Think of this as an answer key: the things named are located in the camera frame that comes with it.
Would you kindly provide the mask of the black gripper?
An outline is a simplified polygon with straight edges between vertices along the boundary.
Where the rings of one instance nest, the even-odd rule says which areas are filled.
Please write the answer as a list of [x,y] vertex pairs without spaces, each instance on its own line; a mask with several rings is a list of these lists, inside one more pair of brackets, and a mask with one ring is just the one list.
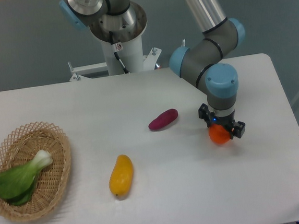
[[230,132],[230,139],[242,138],[245,133],[245,123],[242,121],[236,122],[234,120],[235,111],[227,116],[216,116],[214,113],[209,113],[208,106],[206,104],[202,104],[198,109],[198,116],[201,120],[206,122],[207,127],[211,127],[213,125],[222,126],[226,131]]

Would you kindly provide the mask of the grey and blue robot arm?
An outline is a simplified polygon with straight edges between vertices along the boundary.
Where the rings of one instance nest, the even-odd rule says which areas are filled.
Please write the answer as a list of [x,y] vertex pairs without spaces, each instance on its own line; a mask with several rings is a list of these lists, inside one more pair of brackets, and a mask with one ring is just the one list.
[[[244,26],[227,18],[217,0],[185,0],[203,34],[193,49],[180,46],[171,55],[170,69],[206,95],[198,116],[209,129],[218,128],[229,139],[241,138],[245,123],[234,119],[238,76],[222,59],[244,39]],[[102,45],[109,74],[152,70],[142,52],[147,16],[131,0],[61,0],[59,7],[76,29],[89,28]]]

